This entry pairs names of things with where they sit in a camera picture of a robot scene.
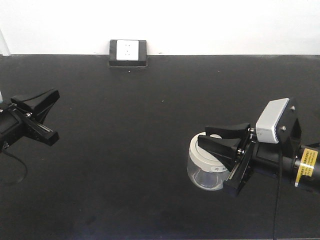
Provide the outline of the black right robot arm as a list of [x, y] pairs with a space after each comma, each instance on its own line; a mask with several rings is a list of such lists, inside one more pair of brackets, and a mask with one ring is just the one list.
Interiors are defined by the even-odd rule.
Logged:
[[230, 172], [223, 188], [236, 196], [252, 172], [278, 178], [309, 192], [320, 191], [320, 145], [301, 143], [294, 98], [271, 100], [255, 127], [249, 123], [207, 126], [198, 146]]

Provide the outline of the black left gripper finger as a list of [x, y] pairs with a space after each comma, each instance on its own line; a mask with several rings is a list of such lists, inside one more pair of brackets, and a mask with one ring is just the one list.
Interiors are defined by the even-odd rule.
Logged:
[[59, 91], [53, 88], [36, 95], [15, 95], [10, 100], [20, 111], [31, 114], [37, 122], [43, 123], [59, 98]]

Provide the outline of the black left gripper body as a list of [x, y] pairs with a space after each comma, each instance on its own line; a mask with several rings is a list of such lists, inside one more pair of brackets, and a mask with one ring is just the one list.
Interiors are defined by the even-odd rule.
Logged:
[[58, 132], [43, 125], [51, 108], [50, 105], [36, 115], [15, 103], [3, 101], [0, 104], [0, 151], [3, 153], [22, 137], [48, 146], [55, 144], [60, 139]]

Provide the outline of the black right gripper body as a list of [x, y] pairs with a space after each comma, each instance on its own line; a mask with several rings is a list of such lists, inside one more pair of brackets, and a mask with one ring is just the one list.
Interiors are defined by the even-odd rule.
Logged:
[[300, 128], [294, 127], [284, 142], [263, 143], [255, 132], [246, 140], [246, 149], [230, 176], [223, 183], [223, 190], [237, 196], [254, 172], [277, 178], [278, 183], [294, 183], [298, 172]]

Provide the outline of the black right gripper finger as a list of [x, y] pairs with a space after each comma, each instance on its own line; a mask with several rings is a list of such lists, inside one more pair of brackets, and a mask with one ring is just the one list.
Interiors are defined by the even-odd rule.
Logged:
[[199, 147], [217, 158], [230, 172], [240, 156], [244, 154], [240, 138], [226, 139], [200, 135], [197, 137], [197, 143]]
[[244, 139], [250, 128], [251, 125], [245, 122], [236, 125], [208, 125], [204, 129], [207, 136], [219, 135], [222, 139]]

